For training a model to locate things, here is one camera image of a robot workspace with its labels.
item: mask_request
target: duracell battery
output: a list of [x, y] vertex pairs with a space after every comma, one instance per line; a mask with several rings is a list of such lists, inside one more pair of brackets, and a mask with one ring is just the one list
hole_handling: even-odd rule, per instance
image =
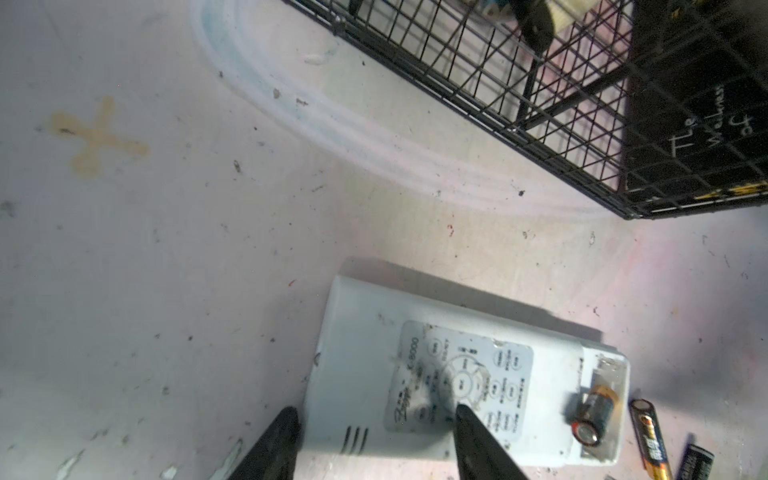
[[648, 476], [653, 480], [672, 480], [654, 404], [642, 399], [633, 400], [629, 404], [629, 414]]

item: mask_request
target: aa battery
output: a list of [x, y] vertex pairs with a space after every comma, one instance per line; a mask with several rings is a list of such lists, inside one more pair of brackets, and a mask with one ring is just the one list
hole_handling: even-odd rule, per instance
[[607, 386], [592, 388], [571, 423], [571, 430], [579, 443], [587, 447], [600, 445], [618, 401], [616, 392]]
[[671, 480], [672, 472], [654, 404], [642, 399], [633, 400], [629, 404], [629, 413], [648, 476], [653, 480]]
[[707, 480], [715, 455], [699, 446], [689, 443], [685, 448], [683, 462], [677, 473], [677, 480]]

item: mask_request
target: debris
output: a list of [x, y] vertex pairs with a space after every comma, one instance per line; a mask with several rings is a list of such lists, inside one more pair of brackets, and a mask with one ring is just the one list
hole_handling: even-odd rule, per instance
[[58, 471], [56, 472], [56, 480], [66, 480], [72, 472], [72, 468], [80, 461], [80, 457], [83, 456], [83, 453], [85, 453], [85, 450], [81, 450], [77, 455], [67, 458], [58, 468]]
[[240, 453], [243, 451], [243, 440], [238, 439], [235, 442], [235, 446], [230, 450], [230, 454], [221, 463], [221, 466], [216, 469], [213, 475], [208, 480], [224, 480], [230, 476], [232, 470], [237, 465], [237, 459], [240, 457]]
[[166, 468], [160, 473], [160, 478], [162, 478], [163, 480], [174, 480], [178, 472], [179, 472], [179, 469], [176, 468], [176, 465], [169, 465], [168, 468]]

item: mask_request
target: stain on floor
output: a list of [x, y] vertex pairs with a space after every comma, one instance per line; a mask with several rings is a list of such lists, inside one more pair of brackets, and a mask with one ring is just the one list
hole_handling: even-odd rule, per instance
[[78, 137], [86, 142], [85, 147], [71, 160], [72, 170], [79, 177], [88, 179], [101, 174], [99, 150], [102, 147], [120, 150], [134, 157], [145, 157], [149, 154], [146, 144], [119, 137], [111, 132], [114, 108], [112, 96], [102, 98], [96, 118], [90, 127], [73, 114], [59, 111], [51, 115], [48, 121], [49, 132], [59, 137]]

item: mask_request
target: wire cage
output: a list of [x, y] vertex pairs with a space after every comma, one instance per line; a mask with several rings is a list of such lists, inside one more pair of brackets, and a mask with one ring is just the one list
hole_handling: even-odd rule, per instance
[[768, 201], [768, 7], [512, 0], [573, 17], [536, 51], [509, 0], [286, 1], [625, 219]]

